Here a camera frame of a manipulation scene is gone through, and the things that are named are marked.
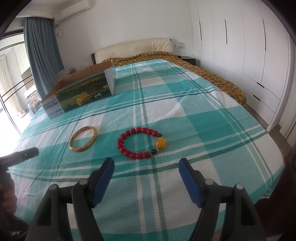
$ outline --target teal and white checkered bedsheet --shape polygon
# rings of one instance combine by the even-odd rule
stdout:
[[[178,172],[186,157],[193,168],[216,183],[242,183],[253,202],[268,191],[283,169],[282,155],[263,127],[235,100],[197,74],[165,60],[116,68],[114,96],[49,120],[43,109],[22,133],[17,150],[38,147],[38,157],[10,168],[18,197],[16,215],[31,222],[47,188],[74,185],[98,169],[106,157],[115,172],[94,216],[108,240],[188,240],[200,210],[191,202]],[[98,137],[86,151],[68,148],[71,135],[94,126]],[[168,147],[150,159],[132,160],[116,147],[132,127],[164,135]],[[74,142],[89,140],[85,131]],[[154,147],[155,138],[136,134],[125,140],[129,150]],[[73,206],[69,219],[79,240]],[[223,223],[220,206],[217,229]]]

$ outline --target wardrobe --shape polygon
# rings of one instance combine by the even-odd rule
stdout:
[[[189,0],[194,57],[231,81],[269,125],[278,121],[291,65],[291,41],[260,0]]]

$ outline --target gold bracelet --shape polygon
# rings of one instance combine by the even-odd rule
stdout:
[[[79,133],[81,133],[87,129],[91,129],[94,131],[94,134],[91,137],[91,139],[86,144],[84,144],[82,147],[78,147],[78,148],[72,147],[71,145],[73,144],[75,137],[78,136]],[[85,149],[89,148],[94,143],[95,140],[96,140],[96,129],[93,126],[85,126],[85,127],[80,128],[78,131],[76,131],[74,133],[74,135],[71,136],[70,141],[69,141],[69,148],[72,151],[77,151],[77,152],[84,151]]]

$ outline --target human hand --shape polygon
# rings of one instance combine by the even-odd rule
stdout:
[[[3,208],[8,213],[15,213],[17,210],[17,197],[15,195],[15,183],[11,178],[11,175],[7,172],[1,173],[1,175],[5,175],[4,178],[7,179],[8,188],[3,193],[4,201],[2,202]],[[3,189],[2,184],[0,183],[0,191]]]

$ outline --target red beaded bracelet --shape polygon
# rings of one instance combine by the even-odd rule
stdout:
[[[152,149],[151,152],[145,151],[144,153],[143,152],[135,153],[127,150],[123,146],[123,140],[125,140],[127,136],[130,136],[131,134],[136,134],[136,133],[144,133],[144,134],[152,135],[154,137],[158,137],[155,141],[155,149]],[[137,127],[137,128],[132,128],[130,130],[126,130],[117,139],[117,148],[119,149],[119,151],[126,157],[130,157],[132,159],[150,158],[151,155],[155,155],[158,150],[163,150],[166,147],[167,147],[167,142],[165,138],[162,136],[162,134],[158,133],[158,131],[148,129],[146,127]]]

